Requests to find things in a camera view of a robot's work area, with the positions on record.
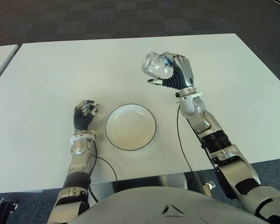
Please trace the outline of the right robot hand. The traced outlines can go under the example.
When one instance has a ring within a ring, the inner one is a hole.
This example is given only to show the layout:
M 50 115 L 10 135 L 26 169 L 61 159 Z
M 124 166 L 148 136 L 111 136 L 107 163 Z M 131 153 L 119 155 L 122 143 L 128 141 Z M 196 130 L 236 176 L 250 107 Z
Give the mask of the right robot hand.
M 189 60 L 182 55 L 150 52 L 142 63 L 142 71 L 149 75 L 149 84 L 177 90 L 194 86 L 194 75 Z

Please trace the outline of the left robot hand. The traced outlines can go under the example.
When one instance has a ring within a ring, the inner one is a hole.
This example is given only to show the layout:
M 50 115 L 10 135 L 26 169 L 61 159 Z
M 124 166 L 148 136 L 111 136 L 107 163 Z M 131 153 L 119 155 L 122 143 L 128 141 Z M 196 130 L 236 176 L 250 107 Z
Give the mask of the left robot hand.
M 101 104 L 93 100 L 82 100 L 74 109 L 73 124 L 75 132 L 87 131 L 89 125 L 100 110 Z

